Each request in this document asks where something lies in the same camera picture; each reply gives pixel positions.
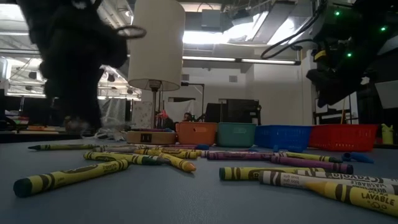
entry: white lampshade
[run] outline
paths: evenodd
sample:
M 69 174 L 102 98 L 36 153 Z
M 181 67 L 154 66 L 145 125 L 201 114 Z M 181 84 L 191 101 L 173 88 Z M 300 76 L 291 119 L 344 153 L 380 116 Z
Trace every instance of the white lampshade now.
M 131 40 L 129 84 L 151 90 L 150 80 L 161 81 L 159 91 L 178 90 L 182 74 L 182 37 L 185 11 L 175 0 L 137 0 L 134 25 L 147 30 Z

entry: teal basket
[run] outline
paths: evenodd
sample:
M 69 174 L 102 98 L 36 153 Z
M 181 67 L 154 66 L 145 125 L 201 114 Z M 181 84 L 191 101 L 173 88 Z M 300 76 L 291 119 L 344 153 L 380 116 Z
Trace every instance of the teal basket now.
M 251 147 L 254 144 L 255 124 L 219 123 L 217 146 Z

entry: yellow crayon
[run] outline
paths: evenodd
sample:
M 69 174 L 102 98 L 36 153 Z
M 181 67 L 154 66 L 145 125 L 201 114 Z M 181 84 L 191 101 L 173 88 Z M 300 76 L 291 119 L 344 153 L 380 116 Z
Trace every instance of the yellow crayon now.
M 123 154 L 117 152 L 86 152 L 83 157 L 96 161 L 116 161 L 125 159 L 130 164 L 137 165 L 161 165 L 167 163 L 165 159 L 159 156 L 147 156 L 137 154 Z
M 63 187 L 65 185 L 125 170 L 128 167 L 128 161 L 122 159 L 120 161 L 104 162 L 77 169 L 33 175 L 15 181 L 14 193 L 18 197 L 28 197 L 40 192 Z
M 134 150 L 137 150 L 137 148 L 133 146 L 129 147 L 106 147 L 106 146 L 100 146 L 100 147 L 95 147 L 93 149 L 93 152 L 125 152 L 125 153 L 133 153 Z
M 162 150 L 163 153 L 173 154 L 175 152 L 195 152 L 197 156 L 201 155 L 201 150 L 198 149 L 179 149 L 177 147 L 163 147 L 158 145 L 146 145 L 146 144 L 135 144 L 137 149 L 152 149 L 152 150 Z
M 196 159 L 198 155 L 195 152 L 175 152 L 175 151 L 169 151 L 165 149 L 138 149 L 135 150 L 134 153 L 136 154 L 142 154 L 142 155 L 150 155 L 150 156 L 158 156 L 160 153 L 167 153 L 170 155 L 173 155 L 177 158 L 180 159 Z
M 336 159 L 330 156 L 319 156 L 313 154 L 305 154 L 305 153 L 295 153 L 295 152 L 276 152 L 274 156 L 281 156 L 281 157 L 290 157 L 290 158 L 297 158 L 297 159 L 309 159 L 314 161 L 323 161 L 323 162 L 337 162 L 342 163 L 343 161 Z
M 333 182 L 309 182 L 305 186 L 325 197 L 398 217 L 398 196 Z
M 158 149 L 162 146 L 159 145 L 150 145 L 150 144 L 134 144 L 137 149 Z
M 322 168 L 304 167 L 221 167 L 219 169 L 220 180 L 259 180 L 261 171 L 277 171 L 294 173 L 297 170 L 323 171 Z
M 191 162 L 185 161 L 183 159 L 174 157 L 174 156 L 166 154 L 166 153 L 160 153 L 159 157 L 161 157 L 163 159 L 167 159 L 168 161 L 170 161 L 172 166 L 174 166 L 178 169 L 181 169 L 185 172 L 192 172 L 197 169 Z
M 28 149 L 35 150 L 71 150 L 71 149 L 93 149 L 96 145 L 93 144 L 54 144 L 54 145 L 37 145 L 29 146 Z
M 179 152 L 194 152 L 197 154 L 197 157 L 201 155 L 201 150 L 199 149 L 178 149 L 174 147 L 161 147 L 157 148 L 156 150 L 161 150 L 163 153 L 172 154 L 172 153 L 179 153 Z

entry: purple crayon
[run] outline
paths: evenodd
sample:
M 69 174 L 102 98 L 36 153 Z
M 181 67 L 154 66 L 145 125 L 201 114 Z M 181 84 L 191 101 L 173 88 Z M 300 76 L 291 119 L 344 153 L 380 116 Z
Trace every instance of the purple crayon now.
M 253 153 L 253 152 L 209 152 L 209 160 L 269 160 L 272 153 Z
M 309 159 L 296 159 L 289 157 L 277 157 L 272 156 L 271 162 L 276 164 L 283 164 L 295 167 L 319 167 L 324 168 L 330 172 L 338 172 L 342 174 L 353 174 L 354 167 L 349 164 L 339 164 L 335 162 L 322 162 L 322 161 L 312 161 Z

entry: blue basket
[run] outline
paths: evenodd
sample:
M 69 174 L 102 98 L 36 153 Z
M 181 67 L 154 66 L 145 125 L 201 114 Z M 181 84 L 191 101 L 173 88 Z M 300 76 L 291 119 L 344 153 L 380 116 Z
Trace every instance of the blue basket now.
M 302 152 L 308 146 L 311 126 L 265 125 L 258 126 L 254 144 L 278 151 Z

